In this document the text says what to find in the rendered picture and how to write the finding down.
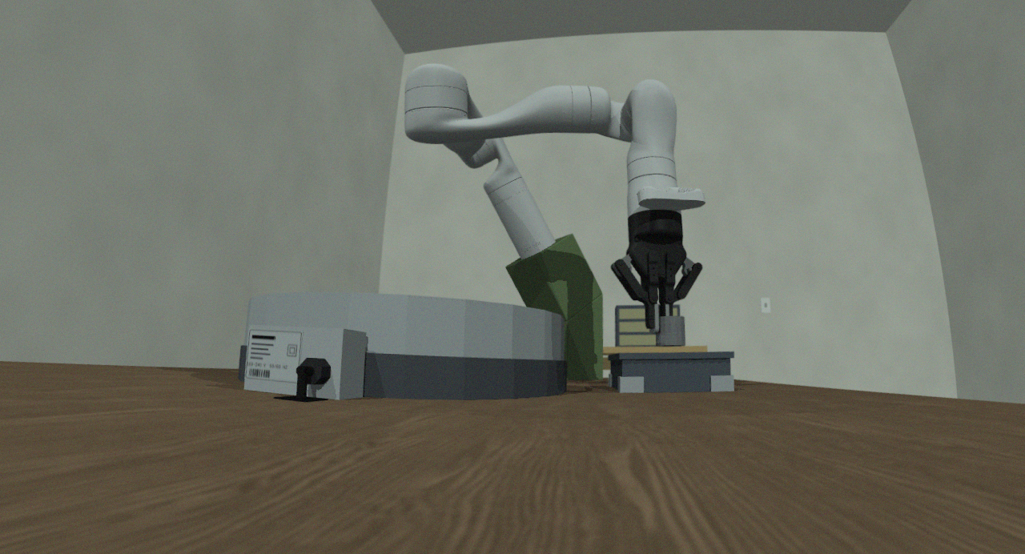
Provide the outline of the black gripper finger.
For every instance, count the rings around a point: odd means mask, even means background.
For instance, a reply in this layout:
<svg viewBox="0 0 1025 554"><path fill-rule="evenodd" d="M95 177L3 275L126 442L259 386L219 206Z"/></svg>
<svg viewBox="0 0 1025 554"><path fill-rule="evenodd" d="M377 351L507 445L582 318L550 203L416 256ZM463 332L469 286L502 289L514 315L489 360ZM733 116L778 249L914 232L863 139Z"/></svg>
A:
<svg viewBox="0 0 1025 554"><path fill-rule="evenodd" d="M660 304L658 301L658 271L657 252L650 251L647 254L648 280L641 277L641 285L636 276L631 273L631 258L629 255L612 263L611 269L629 296L633 301L640 301L645 305L645 328L650 329L650 334L660 332ZM646 292L647 291L647 292Z"/></svg>
<svg viewBox="0 0 1025 554"><path fill-rule="evenodd" d="M694 263L685 259L682 263L682 278L676 285L676 254L669 251L665 254L665 279L658 280L660 316L673 316L673 303L684 299L689 294L689 289L695 283L697 276L702 270L701 263ZM676 289L674 289L676 285Z"/></svg>

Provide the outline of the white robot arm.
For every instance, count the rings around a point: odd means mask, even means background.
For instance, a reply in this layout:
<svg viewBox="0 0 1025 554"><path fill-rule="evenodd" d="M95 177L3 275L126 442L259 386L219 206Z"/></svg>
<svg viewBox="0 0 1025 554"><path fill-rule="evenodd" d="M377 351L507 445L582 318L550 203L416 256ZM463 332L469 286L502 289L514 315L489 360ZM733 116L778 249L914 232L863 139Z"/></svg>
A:
<svg viewBox="0 0 1025 554"><path fill-rule="evenodd" d="M469 92L466 113L466 90L464 74L451 66L415 68L405 84L405 134L422 144L444 144L473 170L498 158L496 170L484 182L484 192L521 259L538 254L556 241L504 137L594 132L631 143L627 155L629 217L647 210L681 214L681 210L705 204L701 189L676 188L676 98L661 81L639 82L625 104L610 101L601 87L550 86L484 118Z"/></svg>

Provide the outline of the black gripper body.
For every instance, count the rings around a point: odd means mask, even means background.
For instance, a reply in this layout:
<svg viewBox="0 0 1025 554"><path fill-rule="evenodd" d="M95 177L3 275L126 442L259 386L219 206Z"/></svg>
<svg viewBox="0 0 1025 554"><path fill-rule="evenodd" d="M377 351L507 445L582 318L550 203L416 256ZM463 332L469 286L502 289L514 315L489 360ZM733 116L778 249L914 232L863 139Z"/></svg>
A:
<svg viewBox="0 0 1025 554"><path fill-rule="evenodd" d="M626 255L639 276L648 280L647 254L657 252L658 280L665 279L665 254L676 254L676 271L687 259L682 247L681 214L671 210L647 210L636 212L629 217L629 249Z"/></svg>

